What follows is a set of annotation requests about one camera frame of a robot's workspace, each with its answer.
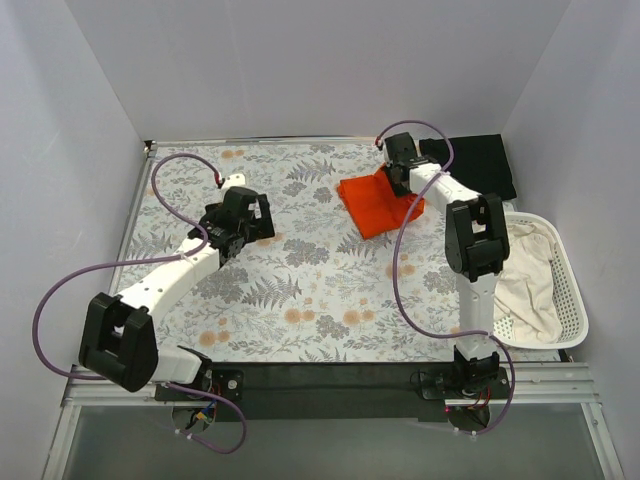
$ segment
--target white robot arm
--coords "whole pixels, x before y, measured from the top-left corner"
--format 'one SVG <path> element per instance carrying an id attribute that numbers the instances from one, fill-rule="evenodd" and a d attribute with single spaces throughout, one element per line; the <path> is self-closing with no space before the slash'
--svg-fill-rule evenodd
<path id="1" fill-rule="evenodd" d="M 441 167 L 419 156 L 411 135 L 388 137 L 384 144 L 385 172 L 396 196 L 419 193 Z M 445 254 L 456 274 L 461 331 L 493 331 L 497 275 L 509 256 L 502 202 L 497 195 L 481 195 L 449 174 L 441 174 L 425 198 L 446 218 Z M 496 345 L 487 335 L 456 338 L 454 362 L 464 382 L 482 381 L 499 368 Z"/>
<path id="2" fill-rule="evenodd" d="M 228 177 L 223 201 L 208 205 L 199 224 L 208 244 L 193 256 L 161 264 L 115 296 L 100 293 L 87 310 L 80 364 L 134 392 L 148 382 L 175 382 L 201 389 L 209 359 L 182 347 L 157 347 L 153 321 L 203 278 L 211 275 L 247 243 L 274 236 L 269 202 L 245 188 L 244 176 Z M 198 229 L 189 232 L 176 254 L 202 243 Z"/>

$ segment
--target floral tablecloth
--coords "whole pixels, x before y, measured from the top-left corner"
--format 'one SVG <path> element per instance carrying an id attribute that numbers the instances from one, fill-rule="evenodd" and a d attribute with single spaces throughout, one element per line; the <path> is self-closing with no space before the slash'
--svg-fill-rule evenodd
<path id="1" fill-rule="evenodd" d="M 391 290 L 396 232 L 364 241 L 336 193 L 341 179 L 382 163 L 370 145 L 248 144 L 162 147 L 157 159 L 186 151 L 223 175 L 241 172 L 266 193 L 276 236 L 246 246 L 200 282 L 163 319 L 160 344 L 197 349 L 217 361 L 449 361 L 453 342 L 415 333 L 399 317 Z M 178 159 L 159 174 L 160 190 L 191 218 L 219 201 L 211 172 Z M 157 202 L 147 179 L 127 258 L 173 252 L 190 229 Z M 444 258 L 444 223 L 427 206 L 405 233 L 400 288 L 409 314 L 432 332 L 456 331 L 454 276 Z M 118 290 L 150 271 L 125 268 Z M 555 351 L 512 350 L 520 361 L 558 360 Z"/>

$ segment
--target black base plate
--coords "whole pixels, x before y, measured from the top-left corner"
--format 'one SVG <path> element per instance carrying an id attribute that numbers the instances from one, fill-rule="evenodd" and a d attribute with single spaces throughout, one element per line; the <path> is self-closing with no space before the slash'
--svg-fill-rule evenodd
<path id="1" fill-rule="evenodd" d="M 452 363 L 221 363 L 214 380 L 238 381 L 234 402 L 249 420 L 417 418 L 446 422 L 444 399 L 462 398 L 460 392 L 432 390 L 430 381 L 450 376 Z M 506 398 L 503 369 L 491 383 L 492 398 Z M 158 401 L 195 401 L 158 387 Z M 237 421 L 228 408 L 216 421 Z"/>

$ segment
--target red cloth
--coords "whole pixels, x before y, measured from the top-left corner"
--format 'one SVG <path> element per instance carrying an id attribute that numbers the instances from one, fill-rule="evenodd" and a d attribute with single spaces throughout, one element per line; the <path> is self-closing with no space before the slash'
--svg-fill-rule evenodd
<path id="1" fill-rule="evenodd" d="M 396 197 L 382 168 L 366 177 L 342 180 L 338 195 L 365 240 L 400 228 L 415 194 Z M 422 215 L 424 200 L 411 214 L 411 221 Z"/>

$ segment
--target laundry basket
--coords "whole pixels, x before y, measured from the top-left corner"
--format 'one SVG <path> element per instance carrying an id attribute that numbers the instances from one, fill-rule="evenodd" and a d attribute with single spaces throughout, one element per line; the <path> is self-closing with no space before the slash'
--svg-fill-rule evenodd
<path id="1" fill-rule="evenodd" d="M 544 218 L 531 213 L 505 212 L 507 224 L 520 223 L 542 224 L 549 229 L 556 240 L 555 252 L 551 262 L 553 274 L 553 303 L 558 312 L 558 318 L 562 324 L 562 334 L 556 343 L 521 343 L 516 341 L 513 333 L 513 320 L 506 316 L 494 322 L 494 335 L 505 344 L 518 348 L 530 348 L 536 350 L 557 350 L 579 345 L 587 336 L 589 321 L 584 310 L 582 297 L 573 276 L 567 252 L 562 245 L 560 235 L 553 225 Z"/>

